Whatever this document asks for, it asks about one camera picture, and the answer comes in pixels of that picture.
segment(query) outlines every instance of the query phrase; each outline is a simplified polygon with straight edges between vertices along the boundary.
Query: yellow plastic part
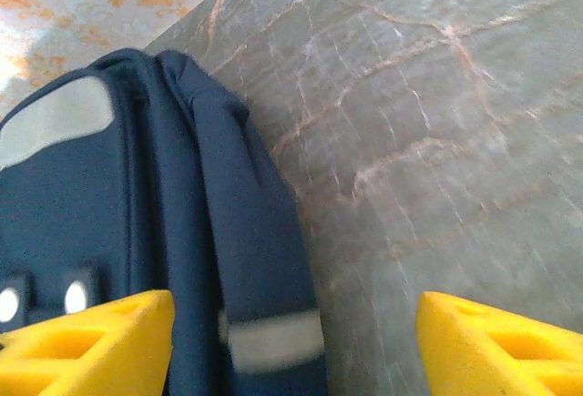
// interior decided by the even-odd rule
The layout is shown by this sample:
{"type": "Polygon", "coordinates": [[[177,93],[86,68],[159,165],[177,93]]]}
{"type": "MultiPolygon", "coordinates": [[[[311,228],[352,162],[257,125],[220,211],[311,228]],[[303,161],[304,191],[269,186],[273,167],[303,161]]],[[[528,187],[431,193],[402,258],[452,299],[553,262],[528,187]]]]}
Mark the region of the yellow plastic part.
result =
{"type": "Polygon", "coordinates": [[[583,336],[426,292],[417,339],[434,396],[583,395],[583,336]]]}
{"type": "Polygon", "coordinates": [[[1,396],[160,396],[174,302],[149,291],[0,335],[1,396]]]}

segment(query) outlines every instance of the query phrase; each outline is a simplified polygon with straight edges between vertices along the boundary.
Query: gray reflective patch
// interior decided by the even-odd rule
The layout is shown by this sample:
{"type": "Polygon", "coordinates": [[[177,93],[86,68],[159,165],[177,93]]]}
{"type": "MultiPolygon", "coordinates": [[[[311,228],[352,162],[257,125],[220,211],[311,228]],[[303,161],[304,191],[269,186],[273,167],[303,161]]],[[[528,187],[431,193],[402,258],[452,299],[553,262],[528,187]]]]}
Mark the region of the gray reflective patch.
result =
{"type": "Polygon", "coordinates": [[[280,371],[313,360],[324,352],[318,310],[230,325],[230,353],[243,373],[280,371]]]}
{"type": "Polygon", "coordinates": [[[113,119],[111,97],[100,79],[73,80],[6,122],[0,131],[0,170],[54,144],[101,132],[113,119]]]}

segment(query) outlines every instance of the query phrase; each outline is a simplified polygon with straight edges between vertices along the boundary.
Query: gray marble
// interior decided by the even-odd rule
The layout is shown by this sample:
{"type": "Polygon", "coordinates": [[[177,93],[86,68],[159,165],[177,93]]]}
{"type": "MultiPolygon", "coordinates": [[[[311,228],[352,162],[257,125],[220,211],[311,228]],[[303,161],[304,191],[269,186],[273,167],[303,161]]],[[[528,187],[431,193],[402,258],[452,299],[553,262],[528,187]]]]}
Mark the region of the gray marble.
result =
{"type": "Polygon", "coordinates": [[[424,290],[583,332],[582,24],[581,0],[207,0],[149,46],[249,103],[332,394],[428,394],[424,290]]]}

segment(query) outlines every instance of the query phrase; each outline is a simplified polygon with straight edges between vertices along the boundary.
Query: orange floral pattern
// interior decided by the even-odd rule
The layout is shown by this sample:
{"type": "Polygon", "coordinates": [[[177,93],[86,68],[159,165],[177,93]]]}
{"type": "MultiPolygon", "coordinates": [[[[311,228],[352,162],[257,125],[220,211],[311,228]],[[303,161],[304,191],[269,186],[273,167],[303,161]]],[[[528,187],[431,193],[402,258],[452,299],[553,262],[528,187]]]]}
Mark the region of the orange floral pattern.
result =
{"type": "Polygon", "coordinates": [[[202,0],[0,0],[0,119],[66,71],[144,46],[202,0]]]}

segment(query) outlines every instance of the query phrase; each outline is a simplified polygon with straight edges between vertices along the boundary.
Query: white button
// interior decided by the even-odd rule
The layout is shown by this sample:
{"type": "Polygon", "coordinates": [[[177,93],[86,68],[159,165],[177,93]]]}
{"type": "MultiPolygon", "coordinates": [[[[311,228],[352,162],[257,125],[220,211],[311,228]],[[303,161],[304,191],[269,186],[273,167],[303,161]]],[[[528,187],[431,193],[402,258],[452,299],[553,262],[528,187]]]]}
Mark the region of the white button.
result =
{"type": "Polygon", "coordinates": [[[80,280],[71,282],[65,294],[65,313],[80,312],[87,308],[87,289],[80,280]]]}
{"type": "Polygon", "coordinates": [[[0,322],[7,323],[12,320],[18,312],[19,306],[18,292],[11,287],[3,289],[0,293],[0,322]]]}

